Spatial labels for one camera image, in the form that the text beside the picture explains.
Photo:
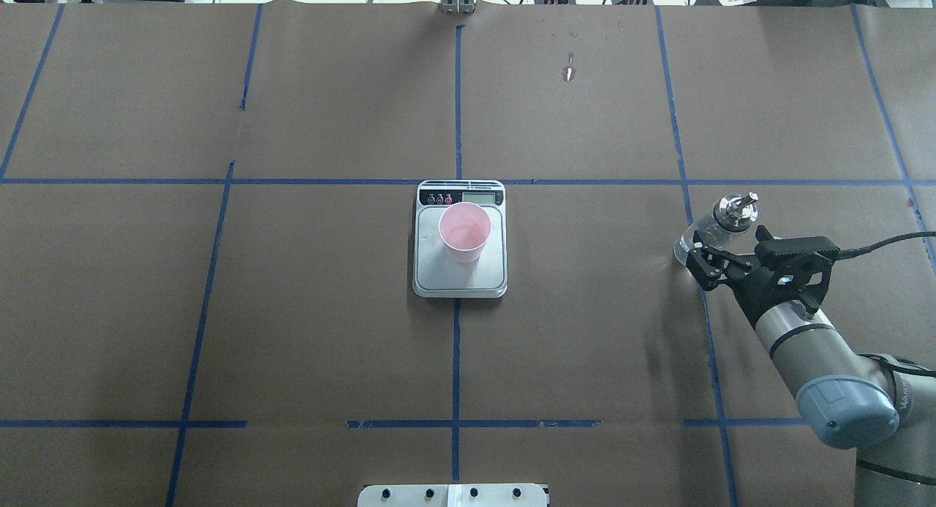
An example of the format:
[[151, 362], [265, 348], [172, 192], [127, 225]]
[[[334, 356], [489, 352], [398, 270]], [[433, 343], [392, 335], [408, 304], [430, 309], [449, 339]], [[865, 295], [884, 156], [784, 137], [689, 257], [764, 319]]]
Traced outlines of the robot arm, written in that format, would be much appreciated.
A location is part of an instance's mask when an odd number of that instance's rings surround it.
[[779, 239], [764, 226], [753, 253], [736, 255], [695, 230], [685, 266], [702, 290], [725, 285], [826, 446], [856, 452], [853, 504], [932, 506], [934, 371], [883, 353], [855, 353], [822, 310], [835, 263], [906, 233], [843, 250], [822, 236]]

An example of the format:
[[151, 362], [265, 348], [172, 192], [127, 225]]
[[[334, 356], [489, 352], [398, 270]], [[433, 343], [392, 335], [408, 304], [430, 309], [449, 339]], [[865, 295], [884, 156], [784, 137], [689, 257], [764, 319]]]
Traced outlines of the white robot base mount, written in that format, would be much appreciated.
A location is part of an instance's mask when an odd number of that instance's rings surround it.
[[372, 484], [358, 506], [549, 506], [548, 486], [535, 483]]

